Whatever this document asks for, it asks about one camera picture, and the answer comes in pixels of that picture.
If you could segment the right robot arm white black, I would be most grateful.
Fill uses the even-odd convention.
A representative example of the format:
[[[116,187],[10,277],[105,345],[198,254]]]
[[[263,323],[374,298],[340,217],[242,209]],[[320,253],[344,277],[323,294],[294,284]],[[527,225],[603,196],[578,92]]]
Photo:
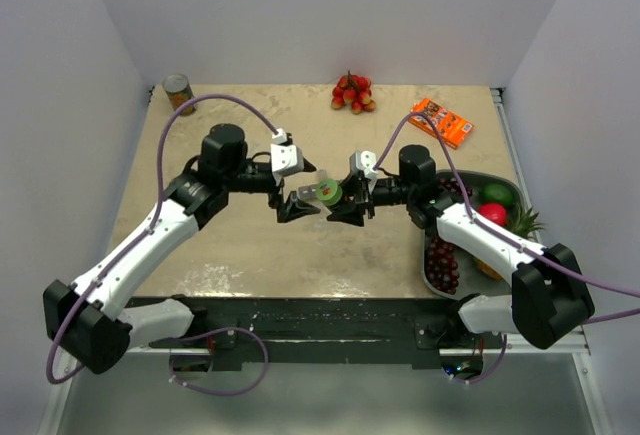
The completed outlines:
[[[518,237],[467,207],[463,196],[439,188],[435,161],[423,146],[400,150],[396,176],[380,177],[375,160],[370,151],[356,152],[344,179],[320,182],[316,196],[329,209],[329,220],[363,226],[377,207],[403,205],[418,228],[487,263],[511,288],[508,295],[471,294],[455,302],[445,324],[452,345],[466,348],[481,334],[496,332],[519,334],[547,349],[594,315],[569,248]]]

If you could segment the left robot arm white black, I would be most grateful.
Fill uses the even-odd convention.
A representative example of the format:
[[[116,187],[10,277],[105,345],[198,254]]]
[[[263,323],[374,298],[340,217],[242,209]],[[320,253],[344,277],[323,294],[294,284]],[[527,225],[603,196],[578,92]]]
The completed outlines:
[[[247,153],[240,127],[213,126],[199,154],[160,186],[159,202],[112,253],[72,283],[55,280],[44,290],[46,333],[53,351],[64,349],[94,374],[114,367],[134,336],[150,330],[125,319],[131,297],[176,248],[228,205],[230,194],[267,195],[280,223],[317,213],[295,193],[283,193],[285,177],[316,170],[289,133],[278,130],[273,135],[266,162],[257,163]]]

